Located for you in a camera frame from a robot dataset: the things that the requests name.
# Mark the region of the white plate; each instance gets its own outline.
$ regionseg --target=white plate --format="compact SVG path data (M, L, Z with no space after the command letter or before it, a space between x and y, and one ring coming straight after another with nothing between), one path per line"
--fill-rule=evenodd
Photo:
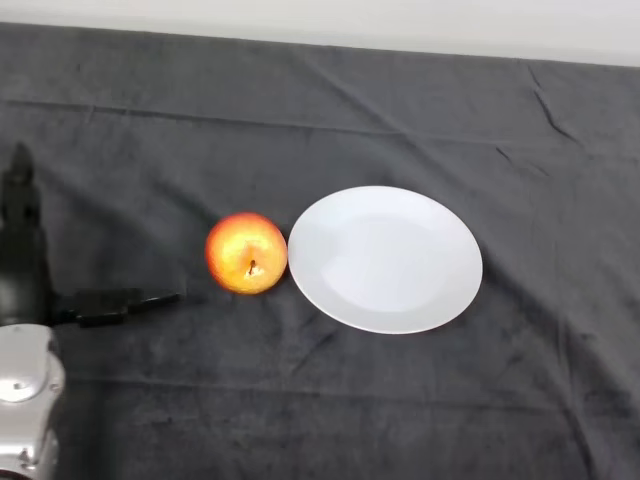
M309 207L289 237L289 268L324 313L377 333L449 322L482 279L478 244L453 212L415 192L377 186Z

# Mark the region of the apple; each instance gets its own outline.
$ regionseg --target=apple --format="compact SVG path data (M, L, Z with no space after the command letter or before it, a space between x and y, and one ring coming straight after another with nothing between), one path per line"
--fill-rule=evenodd
M236 213L211 229L205 257L211 275L222 287L256 294L271 288L284 273L287 243L268 218Z

